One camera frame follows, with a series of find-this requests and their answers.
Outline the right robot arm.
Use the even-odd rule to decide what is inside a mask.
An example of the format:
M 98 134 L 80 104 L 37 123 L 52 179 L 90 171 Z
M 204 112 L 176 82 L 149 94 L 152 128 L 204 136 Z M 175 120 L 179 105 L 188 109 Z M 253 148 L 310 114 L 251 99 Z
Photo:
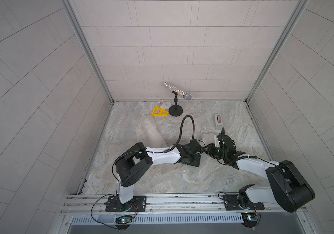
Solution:
M 238 191 L 237 203 L 244 210 L 258 203 L 271 203 L 292 213 L 316 197 L 312 187 L 291 161 L 267 161 L 237 151 L 234 140 L 228 135 L 218 134 L 215 143 L 209 144 L 205 153 L 220 164 L 259 175 L 268 181 L 267 186 L 249 184 Z

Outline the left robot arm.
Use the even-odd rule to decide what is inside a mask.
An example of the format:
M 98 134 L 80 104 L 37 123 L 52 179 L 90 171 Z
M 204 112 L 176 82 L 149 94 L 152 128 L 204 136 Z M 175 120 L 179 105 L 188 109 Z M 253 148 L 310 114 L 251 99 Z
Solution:
M 141 142 L 135 144 L 114 162 L 120 183 L 118 200 L 121 204 L 133 200 L 134 184 L 151 166 L 181 163 L 199 167 L 203 151 L 204 148 L 196 139 L 186 145 L 175 144 L 167 148 L 145 147 Z

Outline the black microphone stand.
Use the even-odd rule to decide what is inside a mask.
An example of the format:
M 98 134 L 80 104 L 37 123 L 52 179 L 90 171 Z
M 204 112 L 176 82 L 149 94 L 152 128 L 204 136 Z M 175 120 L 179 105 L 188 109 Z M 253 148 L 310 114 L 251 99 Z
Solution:
M 169 114 L 173 117 L 181 116 L 183 113 L 183 108 L 178 105 L 178 93 L 176 91 L 172 91 L 174 93 L 174 105 L 169 108 Z

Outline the yellow triangle ruler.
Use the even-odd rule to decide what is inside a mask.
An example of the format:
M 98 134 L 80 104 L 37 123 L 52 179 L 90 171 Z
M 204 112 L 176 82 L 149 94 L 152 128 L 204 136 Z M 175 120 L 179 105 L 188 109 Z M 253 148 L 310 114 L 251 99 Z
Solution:
M 169 115 L 169 112 L 158 106 L 155 106 L 151 115 L 156 117 L 167 117 Z

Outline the white crumpled object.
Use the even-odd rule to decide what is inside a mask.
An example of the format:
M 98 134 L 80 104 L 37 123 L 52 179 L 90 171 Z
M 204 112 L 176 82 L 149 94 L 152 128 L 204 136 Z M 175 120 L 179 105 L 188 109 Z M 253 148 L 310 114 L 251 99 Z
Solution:
M 163 110 L 168 110 L 172 106 L 172 103 L 169 101 L 161 101 L 160 102 L 160 108 Z

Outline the glitter microphone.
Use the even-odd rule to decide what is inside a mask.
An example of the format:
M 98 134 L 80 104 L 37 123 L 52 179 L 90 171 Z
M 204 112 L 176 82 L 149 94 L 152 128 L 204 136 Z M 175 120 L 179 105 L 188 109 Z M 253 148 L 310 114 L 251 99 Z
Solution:
M 187 92 L 185 92 L 185 91 L 183 91 L 183 90 L 181 90 L 181 89 L 179 89 L 179 88 L 177 88 L 177 87 L 175 87 L 175 86 L 173 86 L 173 85 L 171 85 L 171 84 L 169 84 L 167 82 L 164 82 L 164 86 L 167 89 L 169 89 L 170 91 L 176 92 L 178 95 L 180 95 L 181 97 L 183 97 L 184 100 L 186 100 L 186 101 L 190 101 L 192 99 L 191 94 L 189 94 L 189 93 L 187 93 Z

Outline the right circuit board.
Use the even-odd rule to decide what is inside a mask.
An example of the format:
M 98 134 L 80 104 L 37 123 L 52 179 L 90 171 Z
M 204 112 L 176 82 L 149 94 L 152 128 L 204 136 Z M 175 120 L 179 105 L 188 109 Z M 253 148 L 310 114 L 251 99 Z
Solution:
M 241 215 L 243 219 L 243 226 L 253 228 L 258 225 L 258 216 L 255 213 L 241 213 Z

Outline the circuit board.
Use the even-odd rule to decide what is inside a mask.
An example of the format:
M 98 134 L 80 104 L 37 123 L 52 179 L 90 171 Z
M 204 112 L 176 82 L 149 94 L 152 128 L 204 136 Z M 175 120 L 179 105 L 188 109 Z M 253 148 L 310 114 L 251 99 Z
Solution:
M 241 215 L 243 219 L 243 226 L 253 228 L 258 225 L 258 216 L 255 213 L 241 213 Z
M 119 225 L 126 225 L 133 221 L 133 216 L 131 215 L 124 215 L 120 216 L 116 219 L 115 223 Z

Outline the left circuit board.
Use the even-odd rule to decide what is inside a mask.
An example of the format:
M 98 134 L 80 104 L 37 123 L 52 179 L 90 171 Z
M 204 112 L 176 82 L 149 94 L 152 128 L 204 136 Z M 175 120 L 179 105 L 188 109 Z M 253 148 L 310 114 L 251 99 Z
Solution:
M 131 215 L 124 215 L 120 216 L 116 219 L 115 223 L 119 225 L 126 225 L 133 221 L 133 216 Z

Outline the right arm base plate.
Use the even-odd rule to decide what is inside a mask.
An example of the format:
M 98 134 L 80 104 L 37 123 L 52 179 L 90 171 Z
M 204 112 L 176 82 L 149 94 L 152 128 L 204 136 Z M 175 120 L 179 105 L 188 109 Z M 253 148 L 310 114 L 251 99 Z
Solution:
M 227 211 L 255 211 L 265 209 L 263 203 L 253 203 L 247 197 L 239 194 L 225 194 L 222 195 L 221 199 Z

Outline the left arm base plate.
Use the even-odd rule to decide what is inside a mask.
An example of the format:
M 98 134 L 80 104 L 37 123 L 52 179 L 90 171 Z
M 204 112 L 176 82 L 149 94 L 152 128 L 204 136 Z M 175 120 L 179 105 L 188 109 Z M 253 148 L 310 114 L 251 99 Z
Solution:
M 146 210 L 146 196 L 134 196 L 126 203 L 121 203 L 118 196 L 110 196 L 107 199 L 106 212 L 144 212 Z

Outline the aluminium mounting rail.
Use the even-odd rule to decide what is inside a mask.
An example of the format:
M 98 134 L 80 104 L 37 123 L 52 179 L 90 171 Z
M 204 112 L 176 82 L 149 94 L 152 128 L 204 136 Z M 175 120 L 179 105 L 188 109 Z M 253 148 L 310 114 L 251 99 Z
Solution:
M 107 199 L 112 195 L 77 195 L 66 197 L 60 213 L 68 215 L 98 214 L 179 214 L 179 213 L 249 213 L 254 211 L 227 211 L 222 195 L 237 193 L 201 193 L 201 194 L 139 194 L 146 196 L 144 212 L 106 212 Z M 284 212 L 278 204 L 266 203 L 263 212 Z

